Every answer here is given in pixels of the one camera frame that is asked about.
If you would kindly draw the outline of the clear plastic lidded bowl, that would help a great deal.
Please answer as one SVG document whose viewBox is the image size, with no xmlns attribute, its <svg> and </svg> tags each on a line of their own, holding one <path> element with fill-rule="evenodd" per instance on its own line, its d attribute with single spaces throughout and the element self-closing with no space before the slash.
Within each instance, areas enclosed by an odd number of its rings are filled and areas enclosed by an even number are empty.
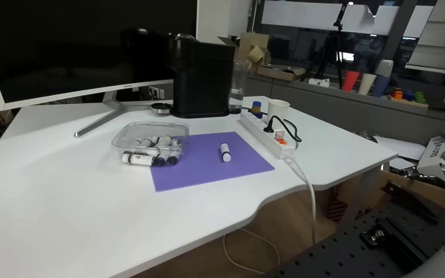
<svg viewBox="0 0 445 278">
<path fill-rule="evenodd" d="M 182 124 L 132 122 L 112 139 L 120 161 L 138 167 L 172 167 L 186 145 L 188 127 Z"/>
</svg>

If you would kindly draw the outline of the small white bottle on mat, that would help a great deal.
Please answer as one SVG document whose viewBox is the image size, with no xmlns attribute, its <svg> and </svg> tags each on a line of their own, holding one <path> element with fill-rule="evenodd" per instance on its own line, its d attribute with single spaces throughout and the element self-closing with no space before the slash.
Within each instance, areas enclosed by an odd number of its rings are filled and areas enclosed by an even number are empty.
<svg viewBox="0 0 445 278">
<path fill-rule="evenodd" d="M 230 162 L 231 161 L 228 144 L 220 144 L 219 155 L 220 155 L 220 161 L 222 162 Z"/>
</svg>

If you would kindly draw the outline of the purple paper mat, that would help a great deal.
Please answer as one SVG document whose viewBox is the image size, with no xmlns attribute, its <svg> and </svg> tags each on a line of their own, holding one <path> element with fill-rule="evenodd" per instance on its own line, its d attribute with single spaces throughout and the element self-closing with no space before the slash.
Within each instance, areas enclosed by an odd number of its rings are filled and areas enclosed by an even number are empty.
<svg viewBox="0 0 445 278">
<path fill-rule="evenodd" d="M 220 144 L 228 144 L 231 161 L 222 162 Z M 237 133 L 205 133 L 186 138 L 180 161 L 172 167 L 152 167 L 157 192 L 271 172 L 273 167 Z"/>
</svg>

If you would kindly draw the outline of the small blue capped bottle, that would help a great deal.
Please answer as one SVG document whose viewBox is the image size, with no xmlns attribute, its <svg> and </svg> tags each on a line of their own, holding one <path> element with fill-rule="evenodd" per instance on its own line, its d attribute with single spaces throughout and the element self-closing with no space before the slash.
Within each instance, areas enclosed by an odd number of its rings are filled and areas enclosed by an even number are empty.
<svg viewBox="0 0 445 278">
<path fill-rule="evenodd" d="M 259 113 L 260 113 L 260 102 L 253 100 L 250 111 L 251 111 L 253 114 L 259 114 Z"/>
</svg>

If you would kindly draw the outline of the clear water tank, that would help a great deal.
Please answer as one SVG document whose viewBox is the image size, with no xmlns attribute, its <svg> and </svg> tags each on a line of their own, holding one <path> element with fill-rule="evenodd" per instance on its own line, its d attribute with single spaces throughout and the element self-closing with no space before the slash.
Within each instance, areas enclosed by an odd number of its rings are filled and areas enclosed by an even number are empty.
<svg viewBox="0 0 445 278">
<path fill-rule="evenodd" d="M 231 74 L 231 90 L 228 94 L 228 107 L 231 110 L 239 110 L 242 105 L 243 97 L 243 87 L 245 87 L 245 65 L 234 63 L 233 74 Z"/>
</svg>

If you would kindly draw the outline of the white power strip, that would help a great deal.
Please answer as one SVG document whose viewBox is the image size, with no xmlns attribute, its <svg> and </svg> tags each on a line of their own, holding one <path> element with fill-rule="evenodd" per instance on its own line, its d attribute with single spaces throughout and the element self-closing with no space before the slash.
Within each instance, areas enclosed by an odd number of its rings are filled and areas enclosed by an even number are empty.
<svg viewBox="0 0 445 278">
<path fill-rule="evenodd" d="M 296 142 L 287 133 L 274 127 L 273 133 L 264 133 L 265 119 L 257 119 L 248 111 L 239 113 L 239 124 L 251 133 L 276 159 L 288 159 L 296 151 Z"/>
</svg>

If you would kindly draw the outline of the white paper cup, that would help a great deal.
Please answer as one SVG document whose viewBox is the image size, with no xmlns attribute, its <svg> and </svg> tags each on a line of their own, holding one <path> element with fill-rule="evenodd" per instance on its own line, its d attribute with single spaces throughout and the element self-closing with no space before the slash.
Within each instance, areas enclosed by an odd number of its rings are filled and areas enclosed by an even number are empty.
<svg viewBox="0 0 445 278">
<path fill-rule="evenodd" d="M 267 119 L 271 119 L 273 116 L 284 119 L 288 108 L 290 108 L 288 102 L 281 99 L 270 99 L 267 105 Z"/>
</svg>

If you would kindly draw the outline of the small round black object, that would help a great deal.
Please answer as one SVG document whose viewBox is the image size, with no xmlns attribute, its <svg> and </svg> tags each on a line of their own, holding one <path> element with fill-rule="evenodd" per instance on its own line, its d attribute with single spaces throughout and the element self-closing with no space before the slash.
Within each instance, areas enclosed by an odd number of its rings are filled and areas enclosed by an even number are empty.
<svg viewBox="0 0 445 278">
<path fill-rule="evenodd" d="M 157 104 L 151 104 L 149 108 L 152 113 L 157 113 L 157 114 L 169 114 L 171 105 L 157 102 Z"/>
</svg>

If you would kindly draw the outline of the cardboard box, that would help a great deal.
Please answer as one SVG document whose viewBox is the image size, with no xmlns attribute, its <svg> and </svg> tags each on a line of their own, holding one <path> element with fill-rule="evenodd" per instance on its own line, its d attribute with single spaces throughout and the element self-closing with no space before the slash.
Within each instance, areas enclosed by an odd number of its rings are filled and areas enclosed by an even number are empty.
<svg viewBox="0 0 445 278">
<path fill-rule="evenodd" d="M 304 68 L 271 63 L 268 40 L 267 34 L 257 33 L 242 33 L 239 37 L 220 37 L 223 45 L 234 48 L 234 62 L 242 63 L 248 73 L 282 82 L 301 79 L 305 73 Z"/>
</svg>

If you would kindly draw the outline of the red plastic cup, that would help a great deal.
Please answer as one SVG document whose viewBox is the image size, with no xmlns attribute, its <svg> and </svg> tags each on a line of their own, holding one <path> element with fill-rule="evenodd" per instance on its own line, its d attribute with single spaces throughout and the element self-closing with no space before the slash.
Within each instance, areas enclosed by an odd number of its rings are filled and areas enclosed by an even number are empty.
<svg viewBox="0 0 445 278">
<path fill-rule="evenodd" d="M 358 80 L 359 73 L 358 71 L 347 71 L 341 85 L 341 90 L 344 93 L 350 93 Z"/>
</svg>

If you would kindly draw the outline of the white plastic cup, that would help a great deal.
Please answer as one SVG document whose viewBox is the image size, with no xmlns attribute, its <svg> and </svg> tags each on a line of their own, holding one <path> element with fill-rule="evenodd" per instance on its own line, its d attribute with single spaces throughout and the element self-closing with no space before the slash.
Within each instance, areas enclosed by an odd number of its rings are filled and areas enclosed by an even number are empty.
<svg viewBox="0 0 445 278">
<path fill-rule="evenodd" d="M 361 76 L 361 82 L 359 82 L 358 93 L 362 94 L 362 96 L 366 96 L 366 94 L 369 93 L 373 80 L 375 80 L 375 74 L 364 73 L 364 74 Z"/>
</svg>

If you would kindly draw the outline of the blue plastic cup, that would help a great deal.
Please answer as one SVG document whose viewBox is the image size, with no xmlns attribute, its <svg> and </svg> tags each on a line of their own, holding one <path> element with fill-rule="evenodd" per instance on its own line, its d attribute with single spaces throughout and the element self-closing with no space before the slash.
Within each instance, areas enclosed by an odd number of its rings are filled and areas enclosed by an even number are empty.
<svg viewBox="0 0 445 278">
<path fill-rule="evenodd" d="M 389 77 L 384 77 L 384 76 L 376 76 L 375 77 L 375 82 L 372 85 L 372 90 L 370 90 L 370 94 L 373 97 L 379 97 L 384 94 L 386 88 L 389 85 Z"/>
</svg>

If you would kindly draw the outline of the white curved computer monitor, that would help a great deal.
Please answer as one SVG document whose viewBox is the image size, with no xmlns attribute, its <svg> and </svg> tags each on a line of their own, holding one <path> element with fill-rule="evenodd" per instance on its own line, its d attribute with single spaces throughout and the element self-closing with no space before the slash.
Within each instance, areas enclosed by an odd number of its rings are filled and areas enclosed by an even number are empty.
<svg viewBox="0 0 445 278">
<path fill-rule="evenodd" d="M 163 85 L 197 0 L 0 0 L 0 110 Z"/>
</svg>

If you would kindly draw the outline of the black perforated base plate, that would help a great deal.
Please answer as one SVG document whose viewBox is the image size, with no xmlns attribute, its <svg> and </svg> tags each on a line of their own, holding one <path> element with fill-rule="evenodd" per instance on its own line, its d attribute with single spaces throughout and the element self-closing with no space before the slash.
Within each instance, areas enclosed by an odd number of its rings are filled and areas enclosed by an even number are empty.
<svg viewBox="0 0 445 278">
<path fill-rule="evenodd" d="M 264 278 L 401 278 L 445 249 L 445 210 L 435 222 L 389 204 L 361 216 L 267 272 Z"/>
</svg>

